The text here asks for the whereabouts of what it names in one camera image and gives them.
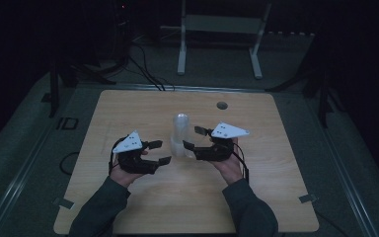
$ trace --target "person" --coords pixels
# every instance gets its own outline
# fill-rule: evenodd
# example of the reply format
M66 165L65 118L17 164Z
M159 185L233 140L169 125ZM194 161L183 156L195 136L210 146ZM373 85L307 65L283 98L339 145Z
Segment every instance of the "person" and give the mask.
M276 236L278 223L272 209L252 191L243 178L236 156L210 162L221 174L227 187L222 191L239 237ZM115 217L126 208L128 187L141 174L129 174L114 166L101 187L82 206L70 227L70 237L112 236Z

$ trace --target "wrist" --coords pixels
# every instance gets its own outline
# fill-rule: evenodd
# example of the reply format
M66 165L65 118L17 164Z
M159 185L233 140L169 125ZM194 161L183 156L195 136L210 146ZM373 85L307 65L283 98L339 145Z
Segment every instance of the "wrist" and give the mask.
M240 180L242 180L243 177L242 176L233 176L233 177L227 177L225 178L224 180L226 181L227 185L230 186Z
M127 177L110 176L110 179L127 189L133 183L133 180L128 179Z

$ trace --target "robotic hand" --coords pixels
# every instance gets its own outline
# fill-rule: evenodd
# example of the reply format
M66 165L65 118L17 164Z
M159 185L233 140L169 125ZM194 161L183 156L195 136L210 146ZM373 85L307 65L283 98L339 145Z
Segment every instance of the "robotic hand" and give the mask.
M114 167L114 155L116 154L121 170L130 174L155 174L160 166L168 165L171 162L171 156L160 158L158 161L150 161L143 160L141 155L147 148L151 150L161 146L161 140L141 141L137 131L133 131L129 136L119 139L114 144L109 173Z
M234 151L232 138L248 135L247 130L221 122L215 129L206 129L200 126L194 128L195 133L210 136L213 143L210 147L195 147L194 144L183 141L184 148L193 152L197 160L224 161L229 159Z

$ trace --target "human hand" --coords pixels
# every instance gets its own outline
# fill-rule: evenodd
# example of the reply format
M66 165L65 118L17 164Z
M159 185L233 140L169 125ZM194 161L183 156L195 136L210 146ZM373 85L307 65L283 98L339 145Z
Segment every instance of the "human hand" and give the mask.
M238 138L233 138L233 143L238 144ZM234 146L234 151L239 155L238 147ZM232 154L229 159L224 161L210 161L210 163L220 172L227 185L243 179L239 159Z
M135 180L144 176L144 174L130 174L121 170L118 165L118 155L115 156L113 166L114 167L111 171L110 178L125 188L128 188Z

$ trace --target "tape marker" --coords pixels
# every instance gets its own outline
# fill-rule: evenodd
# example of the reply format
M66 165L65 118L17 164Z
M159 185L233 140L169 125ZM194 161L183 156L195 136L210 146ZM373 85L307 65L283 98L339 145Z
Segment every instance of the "tape marker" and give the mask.
M64 198L59 198L59 197L57 197L52 203L54 205L63 206L63 207L68 208L68 209L72 209L73 206L75 205L74 202L67 200L67 199L64 199Z
M304 203L304 202L307 202L307 201L315 201L317 200L318 198L315 196L315 195L305 195L305 196L302 196L302 197L299 197L301 203Z

